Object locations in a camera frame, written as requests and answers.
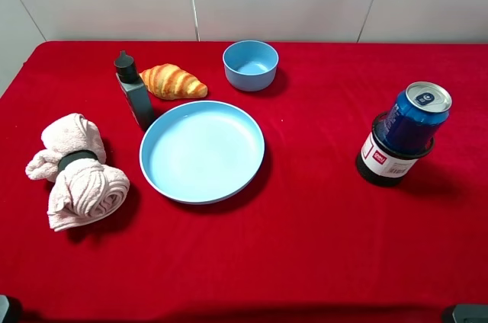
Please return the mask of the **dark base corner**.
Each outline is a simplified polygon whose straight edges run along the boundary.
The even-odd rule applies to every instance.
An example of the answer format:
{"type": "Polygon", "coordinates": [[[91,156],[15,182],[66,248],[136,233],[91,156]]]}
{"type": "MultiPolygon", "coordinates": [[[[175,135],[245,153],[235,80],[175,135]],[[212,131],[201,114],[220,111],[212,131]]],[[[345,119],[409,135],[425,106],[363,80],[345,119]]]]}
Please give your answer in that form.
{"type": "Polygon", "coordinates": [[[7,323],[10,319],[11,304],[7,296],[0,295],[0,323],[7,323]]]}
{"type": "Polygon", "coordinates": [[[451,305],[443,311],[441,321],[443,323],[488,323],[488,305],[451,305]]]}

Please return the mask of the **red tablecloth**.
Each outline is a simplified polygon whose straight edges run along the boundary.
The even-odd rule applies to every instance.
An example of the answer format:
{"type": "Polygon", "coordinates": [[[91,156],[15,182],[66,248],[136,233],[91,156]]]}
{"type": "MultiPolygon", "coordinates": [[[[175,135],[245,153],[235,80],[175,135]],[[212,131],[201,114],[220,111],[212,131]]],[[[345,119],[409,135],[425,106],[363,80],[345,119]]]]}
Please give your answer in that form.
{"type": "Polygon", "coordinates": [[[225,49],[50,41],[26,59],[1,99],[1,292],[23,321],[438,322],[486,303],[486,46],[276,43],[277,76],[256,93],[226,81],[225,49]],[[139,69],[174,63],[255,118],[266,153],[244,190],[190,206],[151,188],[120,51],[139,69]],[[355,157],[371,121],[421,80],[449,91],[450,117],[399,186],[369,184],[355,157]],[[25,167],[72,112],[97,124],[131,187],[108,218],[54,232],[50,184],[25,167]]]}

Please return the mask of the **light blue plate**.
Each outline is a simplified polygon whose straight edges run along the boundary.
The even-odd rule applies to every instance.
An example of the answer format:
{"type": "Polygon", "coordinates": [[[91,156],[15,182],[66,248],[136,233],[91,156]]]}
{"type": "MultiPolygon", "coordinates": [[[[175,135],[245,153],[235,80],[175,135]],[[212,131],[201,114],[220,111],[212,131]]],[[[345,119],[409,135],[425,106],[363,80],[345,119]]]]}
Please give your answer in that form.
{"type": "Polygon", "coordinates": [[[220,101],[193,101],[166,111],[140,143],[144,178],[161,195],[204,205],[228,199],[257,175],[265,138],[256,121],[220,101]]]}

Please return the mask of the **rolled pink towel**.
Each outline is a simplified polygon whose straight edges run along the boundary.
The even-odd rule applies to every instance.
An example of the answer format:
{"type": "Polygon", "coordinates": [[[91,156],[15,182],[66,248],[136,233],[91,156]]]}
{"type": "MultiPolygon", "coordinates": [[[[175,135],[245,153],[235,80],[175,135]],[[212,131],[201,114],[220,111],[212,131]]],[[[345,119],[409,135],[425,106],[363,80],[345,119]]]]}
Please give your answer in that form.
{"type": "Polygon", "coordinates": [[[41,133],[44,149],[27,164],[31,180],[53,183],[47,207],[55,232],[97,222],[125,201],[130,181],[125,173],[106,164],[106,151],[97,126],[73,113],[55,120],[41,133]],[[58,162],[78,150],[94,152],[98,160],[79,159],[58,172],[58,162]]]}

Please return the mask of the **black towel band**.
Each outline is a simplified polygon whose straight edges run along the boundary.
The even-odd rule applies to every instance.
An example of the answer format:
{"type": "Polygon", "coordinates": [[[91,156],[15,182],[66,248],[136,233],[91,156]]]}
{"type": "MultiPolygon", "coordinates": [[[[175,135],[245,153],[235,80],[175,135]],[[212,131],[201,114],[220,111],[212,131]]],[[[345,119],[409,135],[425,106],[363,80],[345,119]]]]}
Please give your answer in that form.
{"type": "Polygon", "coordinates": [[[97,155],[90,150],[78,150],[64,155],[58,162],[58,172],[63,171],[68,165],[79,159],[98,160],[97,155]]]}

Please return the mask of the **dark base corner right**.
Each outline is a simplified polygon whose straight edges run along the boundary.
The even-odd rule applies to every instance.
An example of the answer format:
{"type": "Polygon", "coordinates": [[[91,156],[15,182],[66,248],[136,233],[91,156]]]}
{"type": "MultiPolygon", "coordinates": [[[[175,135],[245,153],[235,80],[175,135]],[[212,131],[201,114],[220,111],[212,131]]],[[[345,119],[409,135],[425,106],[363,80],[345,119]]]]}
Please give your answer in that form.
{"type": "Polygon", "coordinates": [[[488,323],[488,305],[451,305],[443,311],[441,321],[443,323],[488,323]]]}

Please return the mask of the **small blue bowl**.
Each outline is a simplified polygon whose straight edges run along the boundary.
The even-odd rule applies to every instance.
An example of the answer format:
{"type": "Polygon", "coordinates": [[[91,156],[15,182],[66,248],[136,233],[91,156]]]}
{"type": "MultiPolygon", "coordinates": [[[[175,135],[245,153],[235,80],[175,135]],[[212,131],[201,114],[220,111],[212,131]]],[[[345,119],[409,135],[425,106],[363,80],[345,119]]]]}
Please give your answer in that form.
{"type": "Polygon", "coordinates": [[[227,81],[240,91],[267,88],[275,79],[279,55],[268,43],[242,40],[229,45],[222,55],[227,81]]]}

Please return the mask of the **blue drink can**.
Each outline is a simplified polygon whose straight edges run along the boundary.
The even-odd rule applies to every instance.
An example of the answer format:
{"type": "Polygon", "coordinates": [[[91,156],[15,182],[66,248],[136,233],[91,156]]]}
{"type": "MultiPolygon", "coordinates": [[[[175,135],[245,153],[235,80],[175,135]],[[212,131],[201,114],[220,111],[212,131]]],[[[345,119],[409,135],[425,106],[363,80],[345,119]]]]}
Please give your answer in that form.
{"type": "Polygon", "coordinates": [[[385,143],[394,151],[415,155],[423,151],[447,120],[450,94],[431,82],[413,82],[400,92],[382,129],[385,143]]]}

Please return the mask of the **dark base corner left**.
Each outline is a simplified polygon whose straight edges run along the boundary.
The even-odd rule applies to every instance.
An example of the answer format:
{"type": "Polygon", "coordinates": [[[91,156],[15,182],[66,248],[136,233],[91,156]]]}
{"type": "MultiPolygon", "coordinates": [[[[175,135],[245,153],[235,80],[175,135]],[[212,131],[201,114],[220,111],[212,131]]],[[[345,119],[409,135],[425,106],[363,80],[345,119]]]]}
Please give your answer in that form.
{"type": "Polygon", "coordinates": [[[11,304],[7,296],[0,295],[0,323],[7,323],[10,319],[11,304]]]}

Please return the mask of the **croissant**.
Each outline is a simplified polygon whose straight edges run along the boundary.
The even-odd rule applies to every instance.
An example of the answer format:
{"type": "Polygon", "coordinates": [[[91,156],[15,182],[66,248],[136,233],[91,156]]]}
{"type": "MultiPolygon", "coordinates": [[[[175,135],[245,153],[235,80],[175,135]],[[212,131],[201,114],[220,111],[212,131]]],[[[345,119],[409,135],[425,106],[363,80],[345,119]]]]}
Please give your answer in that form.
{"type": "Polygon", "coordinates": [[[196,76],[173,64],[163,64],[140,73],[149,93],[162,100],[205,98],[207,86],[196,76]]]}

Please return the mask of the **black mesh pen holder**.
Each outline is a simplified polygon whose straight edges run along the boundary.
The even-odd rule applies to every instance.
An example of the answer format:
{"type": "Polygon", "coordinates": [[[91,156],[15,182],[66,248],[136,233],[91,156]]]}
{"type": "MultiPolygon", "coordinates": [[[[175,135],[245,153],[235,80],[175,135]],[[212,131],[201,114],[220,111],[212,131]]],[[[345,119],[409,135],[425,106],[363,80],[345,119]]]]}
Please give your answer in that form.
{"type": "Polygon", "coordinates": [[[411,167],[421,158],[426,157],[435,145],[431,138],[424,149],[415,155],[407,155],[388,148],[378,137],[380,125],[387,112],[378,114],[356,159],[358,173],[369,183],[380,187],[393,187],[405,178],[411,167]]]}

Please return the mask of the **dark grey pump bottle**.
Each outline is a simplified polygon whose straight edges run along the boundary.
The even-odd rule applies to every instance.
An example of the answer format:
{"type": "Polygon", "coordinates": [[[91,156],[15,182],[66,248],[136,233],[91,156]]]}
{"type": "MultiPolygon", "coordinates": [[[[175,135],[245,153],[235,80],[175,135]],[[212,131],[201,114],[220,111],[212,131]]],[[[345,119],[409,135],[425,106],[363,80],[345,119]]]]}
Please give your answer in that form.
{"type": "Polygon", "coordinates": [[[139,127],[146,131],[155,119],[149,92],[136,69],[132,56],[124,50],[114,60],[116,77],[139,127]]]}

